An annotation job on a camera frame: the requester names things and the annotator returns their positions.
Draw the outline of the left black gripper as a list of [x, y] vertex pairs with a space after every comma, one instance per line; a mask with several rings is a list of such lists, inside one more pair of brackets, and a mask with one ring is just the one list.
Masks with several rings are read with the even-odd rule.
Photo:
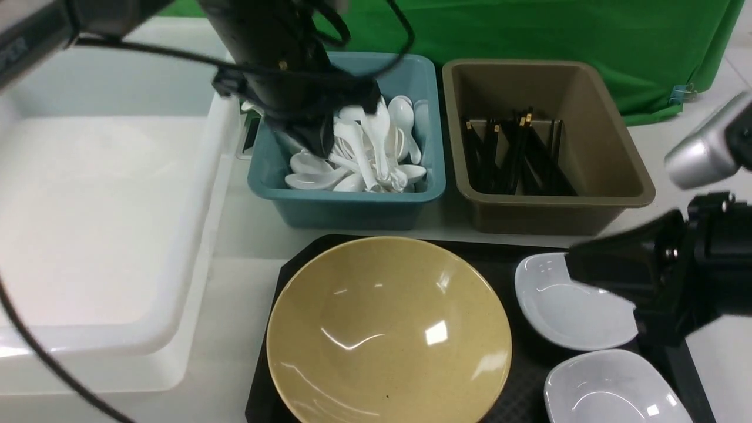
[[346, 46], [344, 1], [201, 1], [200, 8], [244, 76], [243, 94], [261, 108], [278, 142], [327, 158], [341, 108], [378, 108], [374, 78], [333, 65], [327, 46]]

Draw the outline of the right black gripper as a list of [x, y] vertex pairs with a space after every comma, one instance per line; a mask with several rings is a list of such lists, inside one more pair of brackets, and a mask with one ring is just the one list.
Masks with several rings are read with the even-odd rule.
[[634, 303], [637, 336], [677, 346], [725, 315], [751, 313], [751, 206], [696, 196], [641, 227], [575, 244], [569, 275]]

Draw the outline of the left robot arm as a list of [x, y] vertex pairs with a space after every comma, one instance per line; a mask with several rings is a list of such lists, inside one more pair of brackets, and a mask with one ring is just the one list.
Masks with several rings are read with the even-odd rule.
[[322, 158], [333, 149], [341, 108], [374, 113], [381, 92], [373, 76], [333, 65], [325, 46], [346, 46], [344, 1], [200, 1], [199, 8], [234, 60], [164, 46], [127, 43], [126, 35], [168, 1], [3, 1], [2, 87], [68, 46], [98, 46], [171, 56], [217, 67], [222, 97], [258, 108], [272, 129]]

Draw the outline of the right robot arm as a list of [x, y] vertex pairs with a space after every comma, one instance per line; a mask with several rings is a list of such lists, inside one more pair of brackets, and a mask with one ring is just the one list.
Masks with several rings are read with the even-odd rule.
[[[670, 180], [687, 190], [750, 170], [750, 126], [745, 91], [666, 155]], [[633, 302], [645, 342], [677, 346], [720, 316], [750, 316], [750, 212], [730, 191], [695, 196], [685, 213], [569, 247], [569, 275]]]

